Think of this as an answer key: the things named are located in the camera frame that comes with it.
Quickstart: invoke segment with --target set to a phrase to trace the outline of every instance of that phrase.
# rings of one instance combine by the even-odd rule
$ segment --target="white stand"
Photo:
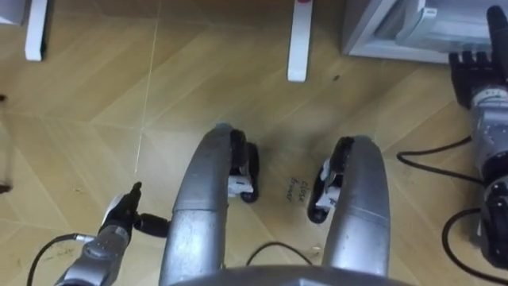
[[[0,24],[21,25],[25,0],[0,0]]]
[[[32,0],[25,43],[25,56],[27,60],[42,61],[41,49],[44,40],[47,10],[48,0]]]
[[[309,59],[310,24],[312,22],[313,0],[295,0],[287,80],[302,83],[307,77]]]

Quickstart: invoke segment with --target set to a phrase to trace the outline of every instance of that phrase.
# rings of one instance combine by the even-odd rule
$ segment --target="white table leg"
[[[48,0],[32,0],[26,33],[25,56],[27,60],[42,61],[42,45]]]
[[[291,82],[302,83],[307,77],[313,2],[313,0],[294,1],[293,27],[287,64],[287,80]]]

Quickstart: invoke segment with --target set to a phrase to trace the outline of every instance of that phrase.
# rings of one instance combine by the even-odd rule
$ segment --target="black cable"
[[[44,245],[40,250],[39,250],[39,253],[35,256],[35,258],[33,259],[33,262],[32,262],[32,266],[30,266],[30,271],[29,271],[29,277],[28,279],[26,280],[26,285],[27,286],[32,286],[32,282],[33,282],[33,275],[35,274],[35,269],[37,268],[37,264],[39,263],[39,260],[40,258],[42,257],[42,255],[50,248],[52,247],[54,244],[58,243],[58,242],[65,242],[65,241],[69,241],[69,240],[75,240],[77,237],[78,237],[79,234],[65,234],[65,235],[61,235],[59,237],[56,237],[56,238],[53,238],[50,242],[46,243],[46,245]]]
[[[453,148],[456,148],[456,147],[460,147],[462,145],[466,145],[467,143],[471,142],[471,140],[472,140],[471,136],[467,136],[466,138],[464,138],[464,139],[462,139],[462,140],[460,140],[458,142],[455,142],[455,143],[452,143],[450,145],[446,145],[446,146],[443,146],[443,147],[435,148],[435,149],[424,150],[424,151],[404,151],[404,152],[399,152],[399,153],[397,153],[397,159],[399,161],[401,161],[403,164],[409,165],[410,167],[413,167],[413,168],[417,168],[417,169],[420,169],[420,170],[423,170],[423,171],[435,173],[435,174],[442,175],[442,176],[449,176],[449,177],[452,177],[452,178],[466,180],[466,181],[469,181],[469,182],[472,182],[472,183],[476,183],[476,184],[480,184],[480,185],[484,186],[484,182],[482,180],[480,180],[480,179],[477,179],[477,178],[474,178],[474,177],[471,177],[471,176],[467,176],[467,175],[464,175],[464,174],[459,174],[457,172],[452,172],[452,171],[449,171],[449,170],[444,170],[444,169],[440,169],[440,168],[435,168],[435,167],[431,167],[431,166],[415,163],[415,162],[413,162],[411,160],[407,160],[406,158],[404,158],[405,156],[424,156],[424,155],[429,155],[429,154],[443,152],[443,151],[450,150],[450,149],[453,149]],[[471,267],[465,265],[462,261],[459,260],[459,258],[457,258],[457,256],[453,253],[452,249],[450,248],[449,237],[448,236],[449,236],[450,230],[452,229],[452,226],[459,219],[461,219],[461,218],[463,218],[463,217],[465,217],[467,215],[478,214],[479,212],[480,212],[479,208],[471,209],[471,210],[465,210],[465,211],[460,211],[460,212],[454,214],[445,223],[445,225],[443,227],[443,232],[441,234],[441,242],[443,244],[444,252],[448,256],[448,258],[457,267],[459,267],[460,269],[465,271],[467,274],[475,276],[475,277],[478,277],[478,278],[483,279],[485,281],[489,281],[491,283],[496,283],[496,284],[501,284],[501,285],[508,285],[508,280],[504,280],[503,278],[500,278],[500,277],[488,275],[486,273],[483,273],[483,272],[480,272],[478,270],[472,269]]]
[[[261,251],[263,251],[264,249],[266,249],[270,246],[281,246],[286,249],[289,249],[292,252],[296,253],[298,256],[300,256],[305,262],[307,262],[308,265],[312,265],[312,261],[310,261],[309,258],[305,257],[305,255],[303,255],[301,252],[299,252],[293,246],[287,245],[286,243],[283,243],[283,242],[267,242],[267,243],[263,244],[262,246],[258,247],[256,249],[256,251],[254,251],[251,254],[251,256],[247,260],[247,263],[245,263],[245,266],[249,266],[251,264],[252,260],[254,259],[254,257],[256,257]]]
[[[459,221],[459,219],[466,217],[467,215],[474,215],[478,214],[481,210],[479,208],[470,209],[470,210],[464,210],[460,211],[456,214],[454,214],[444,225],[443,232],[441,234],[441,242],[443,243],[444,251],[446,252],[446,255],[450,260],[455,263],[460,269],[464,270],[466,273],[473,275],[475,277],[478,277],[479,279],[483,279],[485,281],[501,284],[501,285],[508,285],[508,280],[505,280],[500,277],[491,276],[488,274],[485,274],[483,272],[480,272],[478,270],[472,269],[471,267],[465,265],[462,261],[457,258],[457,256],[453,253],[452,249],[450,248],[449,244],[449,234],[450,230],[452,229],[452,226]]]
[[[439,153],[439,152],[443,152],[446,150],[454,149],[456,147],[460,147],[462,145],[466,145],[469,142],[471,142],[471,136],[467,136],[466,138],[464,138],[461,141],[458,141],[456,143],[452,143],[450,145],[446,145],[446,146],[435,148],[435,149],[424,150],[424,151],[399,152],[399,153],[397,153],[397,159],[399,161],[401,161],[403,164],[409,165],[413,168],[417,168],[417,169],[427,171],[427,172],[432,172],[432,173],[439,174],[442,176],[450,176],[452,178],[470,181],[472,183],[481,184],[483,186],[483,181],[480,179],[477,179],[477,178],[474,178],[471,176],[467,176],[464,174],[459,174],[457,172],[452,172],[449,170],[444,170],[444,169],[440,169],[440,168],[435,168],[435,167],[419,164],[419,163],[416,163],[416,162],[413,162],[411,160],[407,160],[406,158],[404,158],[404,157],[410,157],[410,156],[424,156],[424,155]]]

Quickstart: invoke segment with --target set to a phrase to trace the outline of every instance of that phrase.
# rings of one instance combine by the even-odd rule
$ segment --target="metal leg cover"
[[[159,286],[222,267],[232,128],[217,125],[199,144],[173,206]]]
[[[379,148],[355,137],[326,239],[323,265],[386,276],[390,255],[390,201]]]

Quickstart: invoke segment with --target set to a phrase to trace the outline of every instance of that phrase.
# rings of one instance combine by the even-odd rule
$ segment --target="parquet floor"
[[[55,235],[95,233],[110,200],[137,180],[140,211],[169,217],[191,155],[215,122],[244,130],[261,156],[260,200],[230,203],[227,265],[242,265],[270,240],[319,262],[329,221],[310,223],[297,195],[308,197],[339,137],[367,134],[390,177],[390,276],[484,284],[452,265],[440,243],[446,219],[475,204],[476,187],[394,159],[468,133],[448,68],[341,55],[344,0],[316,0],[302,84],[286,79],[291,0],[56,0],[54,8],[42,63],[25,61],[23,28],[0,26],[0,92],[10,98],[0,129],[10,151],[1,159],[12,155],[14,185],[0,195],[1,285],[24,285],[35,253]],[[469,148],[421,162],[473,174]],[[506,275],[487,265],[465,229],[452,234],[460,258]],[[163,247],[135,234],[117,284],[157,285]],[[52,285],[79,251],[73,243],[51,249],[36,285]],[[255,263],[302,262],[271,249]]]

